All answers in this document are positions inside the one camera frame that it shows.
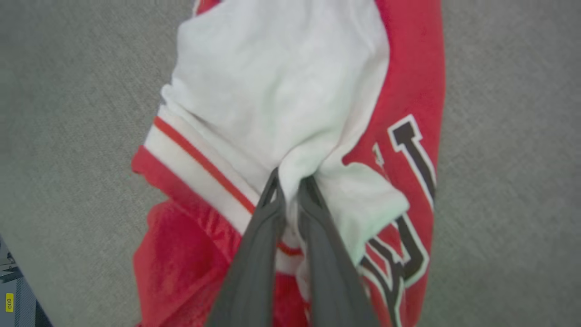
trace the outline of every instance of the yellow tag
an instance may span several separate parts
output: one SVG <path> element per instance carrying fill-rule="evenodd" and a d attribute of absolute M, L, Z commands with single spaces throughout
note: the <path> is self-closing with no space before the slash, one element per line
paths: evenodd
<path fill-rule="evenodd" d="M 6 312 L 14 312 L 14 294 L 6 293 Z"/>

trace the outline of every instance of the sports jersey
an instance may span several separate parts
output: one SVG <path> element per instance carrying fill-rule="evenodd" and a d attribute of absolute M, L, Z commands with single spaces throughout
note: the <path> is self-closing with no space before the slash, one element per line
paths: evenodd
<path fill-rule="evenodd" d="M 404 201 L 398 216 L 386 218 L 387 227 L 368 237 L 362 253 L 354 257 L 382 323 L 414 326 L 429 263 L 434 163 L 443 105 L 439 4 L 386 0 L 376 5 L 389 38 L 389 69 L 379 84 L 379 97 L 372 96 L 367 128 L 341 159 L 345 166 L 358 163 L 373 170 L 410 204 L 407 213 Z M 212 3 L 203 2 L 197 10 L 202 13 L 211 7 Z M 166 96 L 171 90 L 165 91 L 164 98 L 171 101 Z M 163 108 L 132 163 L 136 172 L 169 197 L 150 212 L 148 234 L 134 257 L 142 323 L 203 325 L 245 227 L 244 220 L 228 217 L 240 212 L 251 216 L 260 183 L 251 185 L 248 177 L 231 168 L 223 153 L 204 147 L 203 129 L 192 132 L 182 116 Z M 300 275 L 297 267 L 304 261 L 297 242 L 290 230 L 279 244 L 276 325 L 307 323 L 308 298 L 299 291 L 300 278 L 298 284 L 294 276 Z"/>

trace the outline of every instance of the white garment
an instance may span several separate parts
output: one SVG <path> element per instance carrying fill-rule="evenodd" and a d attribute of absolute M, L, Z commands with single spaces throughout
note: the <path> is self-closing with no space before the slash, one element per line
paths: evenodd
<path fill-rule="evenodd" d="M 388 58 L 373 0 L 225 1 L 180 26 L 160 115 L 186 121 L 238 173 L 240 189 L 260 194 L 279 166 L 296 234 L 298 185 L 315 174 L 357 263 L 365 242 L 408 208 L 372 169 L 342 164 L 371 118 Z"/>

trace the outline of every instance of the red and white clothing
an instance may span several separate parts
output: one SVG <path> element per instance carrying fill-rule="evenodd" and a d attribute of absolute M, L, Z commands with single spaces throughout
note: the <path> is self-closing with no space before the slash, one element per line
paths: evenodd
<path fill-rule="evenodd" d="M 209 11 L 180 27 L 178 64 L 172 84 L 162 91 L 166 103 L 132 163 L 169 197 L 150 212 L 148 234 L 134 258 L 142 324 L 203 325 L 266 178 L 280 165 L 281 174 L 290 176 L 286 182 L 281 178 L 290 199 L 295 180 L 297 185 L 301 177 L 317 171 L 317 182 L 382 323 L 414 326 L 429 261 L 443 105 L 439 3 L 305 1 L 256 24 L 253 18 L 262 17 L 257 12 L 280 10 L 272 7 L 276 3 L 228 1 L 211 9 L 215 3 L 204 1 L 198 13 Z M 245 15 L 238 14 L 244 10 Z M 305 24 L 307 29 L 290 33 L 297 28 L 288 25 L 301 22 L 301 17 L 306 19 L 303 24 L 325 23 Z M 264 32 L 265 24 L 271 32 Z M 277 37 L 281 29 L 286 29 L 284 39 Z M 332 39 L 338 34 L 343 36 Z M 224 39 L 230 48 L 217 43 Z M 329 40 L 329 49 L 319 48 L 317 40 Z M 257 55 L 257 48 L 270 52 Z M 278 64 L 269 63 L 273 58 Z M 275 71 L 254 66 L 260 62 Z M 247 76 L 259 82 L 241 84 Z M 223 108 L 231 106 L 236 112 L 225 115 Z M 269 116 L 271 108 L 294 109 Z M 312 113 L 309 119 L 315 118 L 311 125 L 304 120 L 305 108 Z M 325 109 L 325 116 L 317 116 Z M 292 122 L 300 122 L 299 127 Z M 233 125 L 235 133 L 227 129 Z M 284 139 L 298 134 L 307 140 Z M 297 144 L 307 146 L 299 151 Z M 349 197 L 337 185 L 356 195 Z M 379 196 L 357 200 L 369 194 Z M 292 209 L 289 217 L 291 228 L 277 252 L 275 324 L 305 326 L 308 292 L 303 289 L 301 296 L 295 276 L 304 257 L 293 233 Z"/>

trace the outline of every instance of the gray surface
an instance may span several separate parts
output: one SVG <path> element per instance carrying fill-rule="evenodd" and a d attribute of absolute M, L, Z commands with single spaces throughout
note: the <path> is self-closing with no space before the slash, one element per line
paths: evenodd
<path fill-rule="evenodd" d="M 139 321 L 163 197 L 130 172 L 188 0 L 0 4 L 0 233 L 56 326 Z M 581 320 L 578 1 L 444 0 L 447 98 L 422 326 Z"/>

